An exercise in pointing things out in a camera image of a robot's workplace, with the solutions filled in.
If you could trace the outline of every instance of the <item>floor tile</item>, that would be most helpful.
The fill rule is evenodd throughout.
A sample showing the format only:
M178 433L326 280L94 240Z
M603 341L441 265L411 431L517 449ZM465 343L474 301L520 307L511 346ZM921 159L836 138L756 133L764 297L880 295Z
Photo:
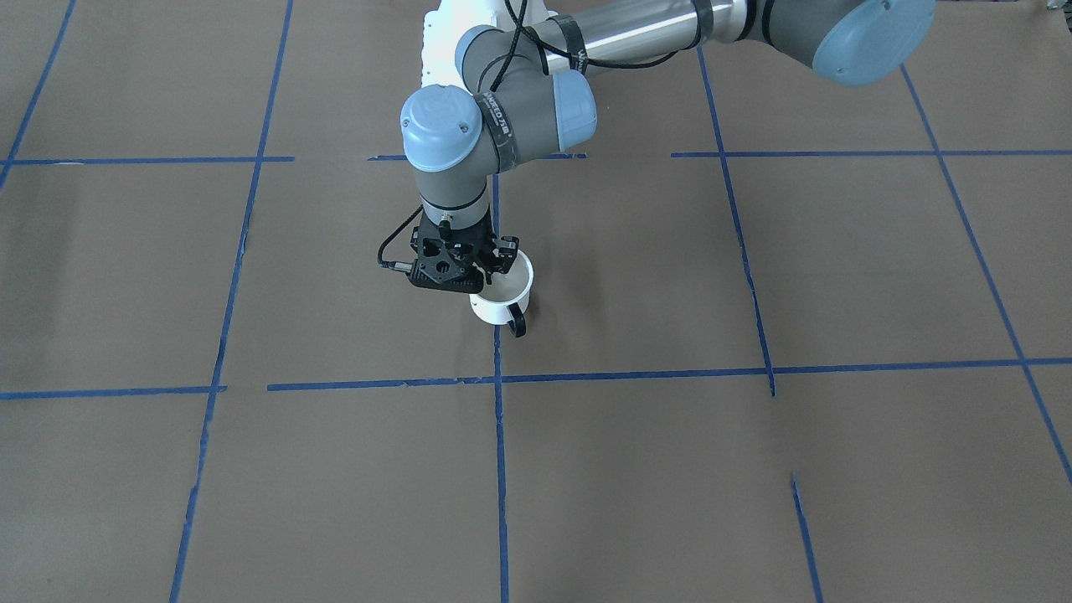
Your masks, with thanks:
M1015 357L934 158L730 168L775 365Z
M762 377L507 384L511 601L813 601Z
M8 2L0 16L0 153L8 158L56 42L66 0Z
M399 112L420 88L421 24L435 2L297 2L268 152L402 152Z
M535 273L507 374L763 366L717 160L537 162L500 203Z
M1017 367L780 380L830 601L1072 597L1072 488Z
M1072 356L1069 158L946 161L1024 353Z
M848 88L760 42L703 52L728 151L930 149L899 72Z
M1031 374L1068 455L1072 453L1072 365L1033 366Z
M695 50L679 53L658 68L602 73L590 82L599 126L574 151L664 158L718 150Z
M415 289L376 249L419 203L406 162L265 165L226 383L487 376L492 329L468 296ZM408 229L386 253L413 260Z
M204 396L0 402L0 600L166 601Z
M79 2L19 157L256 155L284 9Z
M908 71L943 149L1072 148L1072 42L1045 2L939 2Z
M207 385L250 170L13 170L0 192L0 391Z
M220 396L182 601L493 601L490 386Z

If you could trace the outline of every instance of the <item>blue tape line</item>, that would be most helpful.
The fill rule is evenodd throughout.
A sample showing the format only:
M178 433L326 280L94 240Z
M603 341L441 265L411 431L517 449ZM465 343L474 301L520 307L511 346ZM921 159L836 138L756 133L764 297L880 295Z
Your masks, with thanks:
M938 146L938 138L935 136L934 130L930 128L930 120L927 119L927 114L923 109L923 102L920 100L919 93L915 91L915 86L912 84L911 76L908 75L908 68L904 64L900 65L900 73L905 77L905 83L908 85L908 91L912 94L912 101L915 102L915 109L920 114L920 119L923 120L923 128L927 132L927 137L930 138L930 145L935 149L935 155L938 158L938 165L941 166L942 175L946 177L946 185L949 187L950 194L953 195L953 203L956 205L956 210L961 215L961 222L964 224L964 230L968 233L968 239L971 241L971 248L976 252L976 259L979 261L979 266L983 270L983 276L986 278L986 285L991 290L991 295L994 296L994 303L998 307L998 312L1001 314L1001 322L1004 323L1006 332L1009 334L1009 340L1012 341L1012 347L1016 351L1016 358L1019 361L1021 368L1024 371L1024 377L1027 379L1027 384L1031 388L1031 395L1034 396L1034 403L1039 407L1039 413L1042 415L1042 421L1046 425L1046 430L1049 432L1049 439L1054 443L1054 448L1057 451L1057 457L1061 461L1061 467L1064 469L1064 476L1068 479L1069 484L1072 484L1072 465L1069 464L1069 457L1064 453L1064 446L1061 444L1060 436L1057 433L1057 429L1054 427L1054 422L1049 417L1049 411L1046 409L1046 403L1042 399L1042 394L1039 393L1039 387L1034 383L1034 376L1031 374L1031 367L1028 365L1026 357L1024 356L1024 350L1021 348L1019 340L1016 338L1016 332L1012 327L1012 321L1009 319L1009 312L1006 311L1004 303L1001 302L1001 295L998 293L997 284L994 282L994 276L991 274L991 268L986 264L986 259L983 258L983 249L979 245L979 240L976 238L976 232L971 227L971 222L968 220L968 212L964 208L964 204L961 202L961 194L956 190L956 185L953 183L953 176L949 172L949 166L946 165L946 158L942 157L942 150Z
M506 438L503 431L502 330L495 325L495 458L498 483L498 590L501 603L510 602L510 562L506 529Z
M729 158L763 157L934 157L934 150L828 150L828 151L727 151ZM1072 149L1012 149L1012 150L943 150L944 156L961 157L1062 157L1072 155ZM671 159L706 159L719 157L717 151L678 151Z
M1072 155L1072 149L942 150L941 153L961 157L1063 157Z
M30 119L33 117L33 109L38 107L38 101L41 99L41 92L45 89L45 82L48 80L48 74L53 71L53 64L56 62L56 55L60 52L60 44L63 43L63 36L66 34L68 25L71 24L71 15L74 13L75 0L68 2L68 10L63 13L63 23L60 25L60 31L56 34L56 42L53 43L53 49L48 53L48 60L45 61L45 69L41 72L41 77L38 79L38 87L33 89L33 95L30 97L30 104L26 107L26 113L23 115L23 122L18 126L18 132L15 134L15 142L11 145L11 150L8 151L8 163L4 164L3 170L0 170L0 189L3 188L4 182L8 181L8 174L11 172L12 162L15 161L15 157L18 156L18 147L23 145L23 137L26 136L26 130L30 127Z
M253 176L250 180L250 193L245 200L245 215L242 217L242 231L238 238L238 252L235 255L235 268L230 276L230 290L227 294L227 308L223 315L223 327L220 330L220 350L215 358L215 367L212 369L212 391L208 395L208 402L205 406L205 421L202 423L200 443L197 453L197 473L194 479L194 486L190 489L190 499L187 502L185 521L182 525L182 540L179 542L179 554L175 562L175 576L172 578L172 591L168 597L169 603L177 603L179 591L182 588L182 572L185 569L187 554L190 548L190 533L193 528L194 515L197 511L197 495L200 491L202 476L205 471L205 455L208 451L209 424L212 423L212 415L215 412L217 389L223 373L223 359L227 352L227 337L230 333L230 321L235 312L235 299L238 296L238 282L242 274L242 259L245 255L245 239L250 232L250 218L253 215L253 204L257 194L257 182L260 178L260 166L265 157L265 147L268 144L268 130L271 127L271 114L276 104L276 91L279 88L279 75L283 69L283 55L286 52L286 36L291 29L291 15L294 12L294 0L287 0L286 14L283 16L283 31L280 33L279 50L276 54L276 70L272 73L271 87L268 89L268 102L265 106L264 123L260 127L260 143L257 145L257 158L253 164Z
M751 307L756 312L756 330L759 334L759 348L763 353L763 366L766 367L766 379L771 386L771 396L777 395L774 383L774 369L771 366L771 351L766 345L766 333L763 329L763 315L759 310L759 296L756 294L756 281L751 278L751 266L748 263L748 248L744 242L744 230L741 227L741 216L738 214L736 195L733 194L733 180L730 178L730 164L726 159L726 147L723 145L723 130L718 126L718 111L715 108L715 94L708 77L708 61L703 57L703 48L696 47L696 56L700 59L700 75L703 77L703 89L708 94L708 108L711 111L711 126L715 130L715 143L718 145L718 160L723 166L723 180L726 182L726 196L730 202L730 212L733 215L733 229L736 231L738 244L741 246L741 262L744 264L744 277L748 281L751 293Z
M1038 366L1072 365L1072 357L1029 358L1028 364ZM875 363L857 365L815 365L773 367L775 374L823 374L840 372L895 372L912 370L954 370L966 368L1018 367L1016 358L986 361L936 361L923 363ZM766 374L764 367L716 368L695 370L647 370L622 372L567 372L542 374L502 376L503 383L553 383L559 381L624 381L631 379L693 379L712 377L747 377ZM427 387L437 385L487 385L496 377L458 377L433 379L382 379L368 381L328 381L311 383L273 383L269 392L302 392L314 389L364 389L375 387Z
M491 377L435 379L376 379L370 381L321 381L313 383L272 383L269 392L311 392L319 389L372 389L378 387L432 387L441 385L479 385L492 383Z
M227 387L220 385L220 392ZM77 398L122 398L128 396L168 396L209 394L212 386L195 387L128 387L122 389L54 389L46 392L0 392L0 400L55 400Z
M932 157L928 150L846 150L846 151L726 151L729 158L762 158L762 157ZM672 159L697 159L720 157L711 151L681 151L670 153Z
M1027 364L1032 366L1072 365L1072 358L1027 358Z
M586 152L552 152L551 155L541 157L540 159L554 160L554 159L587 159L589 153Z
M766 374L766 369L719 368L699 370L651 370L626 372L571 372L561 374L512 374L503 378L503 383L548 383L559 381L626 381L630 379L687 379L694 377L743 377Z
M260 161L265 163L289 163L294 156L271 156ZM84 159L16 159L14 165L143 165L170 163L256 163L256 157L117 157Z
M807 571L812 575L812 591L815 593L815 603L822 603L822 585L819 583L819 569L815 564L812 531L808 530L807 515L804 514L804 503L801 502L801 488L796 473L793 473L793 506L796 508L796 521L801 526L801 540L804 541L804 555L807 557Z
M994 368L1018 367L1017 359L997 361L949 361L934 363L890 363L864 365L827 365L827 366L791 366L774 367L777 374L818 374L830 372L880 372L898 370L943 370L957 368Z

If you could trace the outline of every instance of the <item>black tape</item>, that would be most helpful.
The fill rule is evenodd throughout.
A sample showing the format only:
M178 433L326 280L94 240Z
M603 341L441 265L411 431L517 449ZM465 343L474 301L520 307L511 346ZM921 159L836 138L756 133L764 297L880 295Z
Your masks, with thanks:
M584 35L581 26L569 15L554 15L551 20L559 24L562 36L566 39L566 53L569 54L569 69L584 73L589 68L589 50L584 47Z
M744 29L741 30L741 35L738 36L735 42L740 42L748 34L751 33L751 26L756 25L756 0L748 0L748 13L744 17Z
M685 50L711 40L711 32L715 29L715 10L711 6L711 0L693 0L693 8L696 9L696 39Z
M480 107L480 113L483 114L483 123L491 132L492 142L495 143L495 152L498 153L498 172L513 170L519 163L518 141L513 136L513 128L510 126L510 119L506 116L506 109L491 92L473 94L473 100Z
M771 42L771 11L774 9L774 0L766 0L766 4L763 4L763 41L774 46L774 42Z

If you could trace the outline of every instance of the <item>mug handle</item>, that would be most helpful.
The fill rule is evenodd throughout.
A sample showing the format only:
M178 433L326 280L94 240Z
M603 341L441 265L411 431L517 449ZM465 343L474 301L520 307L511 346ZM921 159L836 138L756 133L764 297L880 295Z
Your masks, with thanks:
M507 322L510 326L510 333L513 337L524 337L525 336L525 315L521 312L521 306L517 304L509 305L510 310L510 321Z

